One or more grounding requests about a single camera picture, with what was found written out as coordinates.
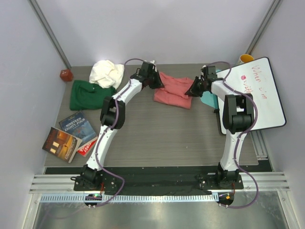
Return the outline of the green t shirt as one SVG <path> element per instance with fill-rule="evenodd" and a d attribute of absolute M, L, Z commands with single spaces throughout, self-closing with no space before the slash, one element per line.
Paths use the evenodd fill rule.
<path fill-rule="evenodd" d="M 114 87 L 102 88 L 96 83 L 75 80 L 70 96 L 70 110 L 98 110 L 103 106 L 105 97 L 116 94 Z"/>

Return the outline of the pink t shirt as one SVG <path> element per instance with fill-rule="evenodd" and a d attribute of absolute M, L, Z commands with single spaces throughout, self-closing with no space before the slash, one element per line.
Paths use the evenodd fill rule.
<path fill-rule="evenodd" d="M 162 104 L 173 105 L 185 109 L 190 109 L 192 97 L 185 95 L 193 84 L 193 80 L 188 77 L 175 78 L 160 72 L 160 79 L 163 88 L 155 89 L 153 100 Z"/>

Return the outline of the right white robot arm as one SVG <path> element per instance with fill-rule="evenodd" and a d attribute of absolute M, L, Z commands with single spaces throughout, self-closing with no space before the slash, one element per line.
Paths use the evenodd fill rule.
<path fill-rule="evenodd" d="M 239 172 L 239 158 L 247 133 L 256 124 L 257 108 L 251 94 L 234 90 L 222 78 L 195 77 L 185 95 L 199 97 L 209 91 L 220 98 L 223 103 L 223 126 L 226 141 L 223 156 L 214 174 L 201 175 L 201 189 L 243 188 Z"/>

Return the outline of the white dry-erase board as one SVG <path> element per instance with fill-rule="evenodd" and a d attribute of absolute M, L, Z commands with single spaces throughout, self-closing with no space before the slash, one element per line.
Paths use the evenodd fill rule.
<path fill-rule="evenodd" d="M 258 110 L 252 130 L 282 127 L 286 117 L 269 58 L 262 57 L 232 68 L 226 83 L 244 94 L 251 93 Z"/>

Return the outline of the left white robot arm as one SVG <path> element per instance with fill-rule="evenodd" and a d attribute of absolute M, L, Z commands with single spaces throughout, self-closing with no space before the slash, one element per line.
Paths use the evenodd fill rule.
<path fill-rule="evenodd" d="M 118 93 L 105 98 L 97 143 L 90 158 L 83 166 L 80 176 L 75 178 L 75 191 L 97 190 L 102 185 L 104 161 L 114 136 L 124 125 L 126 105 L 146 86 L 151 89 L 164 87 L 158 71 L 137 69 L 137 72 L 130 77 L 128 83 Z"/>

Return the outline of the white t shirt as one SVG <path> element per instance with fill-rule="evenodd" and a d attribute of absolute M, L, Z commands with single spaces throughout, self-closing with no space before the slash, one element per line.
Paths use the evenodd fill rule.
<path fill-rule="evenodd" d="M 124 74 L 123 64 L 114 64 L 109 60 L 96 62 L 89 76 L 89 82 L 98 84 L 101 88 L 118 89 Z"/>

